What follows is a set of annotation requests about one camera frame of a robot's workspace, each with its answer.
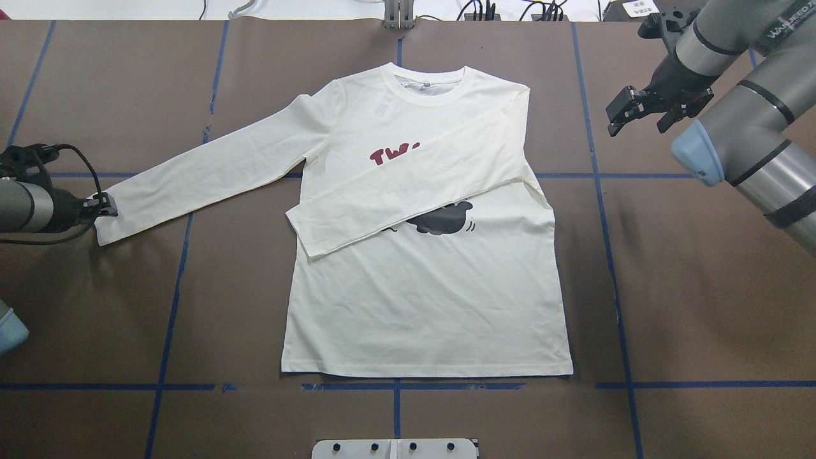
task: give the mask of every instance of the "light blue cap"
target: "light blue cap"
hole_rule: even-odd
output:
[[[686,171],[708,186],[725,180],[720,157],[706,128],[698,119],[672,142],[672,155]]]
[[[0,318],[0,355],[25,341],[29,337],[28,328],[23,325],[13,309],[9,309]]]

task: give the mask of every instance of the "black graphic print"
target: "black graphic print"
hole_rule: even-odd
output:
[[[453,234],[464,227],[468,217],[466,212],[470,209],[473,209],[473,204],[463,201],[415,216],[409,219],[408,223],[416,225],[416,230],[423,234],[430,233],[434,236]]]

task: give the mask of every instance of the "white bracket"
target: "white bracket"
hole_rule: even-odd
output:
[[[414,22],[414,0],[385,0],[386,29],[413,29]]]
[[[312,459],[479,459],[475,439],[321,440]]]

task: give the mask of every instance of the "folded sleeve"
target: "folded sleeve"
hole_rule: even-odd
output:
[[[99,245],[284,176],[320,152],[344,107],[338,81],[284,110],[180,154],[106,191],[119,216],[96,219]]]
[[[291,208],[286,215],[306,253],[324,256],[512,181],[524,181],[543,200],[524,157],[528,101],[525,88],[502,106]]]

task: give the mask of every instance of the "cartoon print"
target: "cartoon print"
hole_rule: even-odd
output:
[[[411,147],[411,149],[415,149],[418,146],[419,146],[419,142],[415,143],[414,146]],[[369,156],[369,158],[372,161],[374,161],[375,163],[377,163],[377,166],[382,166],[383,165],[383,154],[385,154],[386,158],[388,158],[388,160],[390,161],[390,160],[396,158],[397,156],[399,156],[401,154],[404,154],[407,151],[408,151],[408,144],[402,144],[402,145],[400,145],[400,148],[394,149],[394,150],[392,150],[390,148],[378,149],[377,151],[372,153],[371,156]]]
[[[438,208],[435,211],[415,216],[408,220],[408,223],[416,225],[416,230],[423,234],[433,234],[441,236],[443,234],[453,234],[464,227],[467,220],[467,211],[473,209],[473,204],[462,201],[459,204],[449,204]],[[471,221],[466,231],[473,231],[476,224]]]

